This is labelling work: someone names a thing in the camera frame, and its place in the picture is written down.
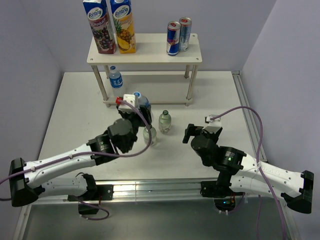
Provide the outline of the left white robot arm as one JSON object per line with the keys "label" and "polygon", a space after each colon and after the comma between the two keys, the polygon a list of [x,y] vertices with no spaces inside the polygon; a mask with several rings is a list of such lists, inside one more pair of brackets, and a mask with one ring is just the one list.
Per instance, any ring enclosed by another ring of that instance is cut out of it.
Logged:
{"label": "left white robot arm", "polygon": [[116,106],[121,118],[107,130],[87,143],[68,152],[37,161],[16,158],[9,169],[10,201],[13,207],[34,203],[39,198],[75,195],[82,200],[96,197],[98,188],[92,175],[61,178],[62,175],[83,168],[109,163],[118,158],[129,158],[128,153],[137,141],[140,127],[152,123],[151,105],[135,109],[126,104]]}

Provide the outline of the green-cap glass bottle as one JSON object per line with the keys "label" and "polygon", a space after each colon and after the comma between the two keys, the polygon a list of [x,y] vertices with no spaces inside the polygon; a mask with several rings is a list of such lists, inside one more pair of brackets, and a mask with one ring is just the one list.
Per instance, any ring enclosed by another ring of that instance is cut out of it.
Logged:
{"label": "green-cap glass bottle", "polygon": [[[150,145],[154,146],[157,143],[157,131],[153,126],[150,126],[150,132],[151,132]],[[144,143],[147,145],[149,142],[149,132],[146,127],[143,129],[143,140],[144,140]]]}
{"label": "green-cap glass bottle", "polygon": [[168,110],[164,110],[158,118],[158,128],[161,133],[166,134],[170,131],[172,117]]}

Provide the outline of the blue-cap water bottle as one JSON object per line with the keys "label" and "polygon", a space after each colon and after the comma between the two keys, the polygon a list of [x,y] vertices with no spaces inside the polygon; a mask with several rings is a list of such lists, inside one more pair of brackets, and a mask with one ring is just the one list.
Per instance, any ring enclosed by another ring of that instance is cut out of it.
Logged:
{"label": "blue-cap water bottle", "polygon": [[122,74],[118,71],[115,66],[109,68],[109,81],[112,88],[113,95],[117,97],[123,97],[125,94],[124,81]]}
{"label": "blue-cap water bottle", "polygon": [[148,98],[144,95],[142,95],[139,91],[135,91],[133,93],[136,98],[137,98],[137,101],[138,101],[138,108],[140,109],[140,105],[151,105]]}

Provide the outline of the silver tall energy drink can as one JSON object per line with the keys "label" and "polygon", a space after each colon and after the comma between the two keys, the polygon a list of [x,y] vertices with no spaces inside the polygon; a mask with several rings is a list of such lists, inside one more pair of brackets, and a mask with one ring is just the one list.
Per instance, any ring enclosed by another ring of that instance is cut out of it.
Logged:
{"label": "silver tall energy drink can", "polygon": [[192,20],[189,17],[182,17],[179,19],[179,23],[180,23],[179,51],[185,52],[189,49]]}

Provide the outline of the blue red bull can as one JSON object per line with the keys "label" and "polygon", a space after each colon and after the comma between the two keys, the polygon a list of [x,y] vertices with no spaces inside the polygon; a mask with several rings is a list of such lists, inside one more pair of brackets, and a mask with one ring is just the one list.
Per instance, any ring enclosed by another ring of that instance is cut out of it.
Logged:
{"label": "blue red bull can", "polygon": [[167,25],[166,52],[170,56],[175,56],[179,52],[180,30],[181,24],[177,21],[171,21]]}

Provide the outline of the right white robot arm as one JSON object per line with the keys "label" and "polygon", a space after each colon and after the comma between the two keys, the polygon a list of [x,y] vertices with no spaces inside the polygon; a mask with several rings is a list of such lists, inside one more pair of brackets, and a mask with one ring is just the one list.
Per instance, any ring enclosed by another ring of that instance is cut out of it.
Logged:
{"label": "right white robot arm", "polygon": [[209,132],[203,126],[189,124],[182,142],[201,158],[202,164],[219,172],[218,178],[201,182],[200,194],[207,198],[253,194],[275,197],[293,211],[312,212],[314,173],[293,172],[263,161],[257,161],[242,150],[218,146],[222,132]]}

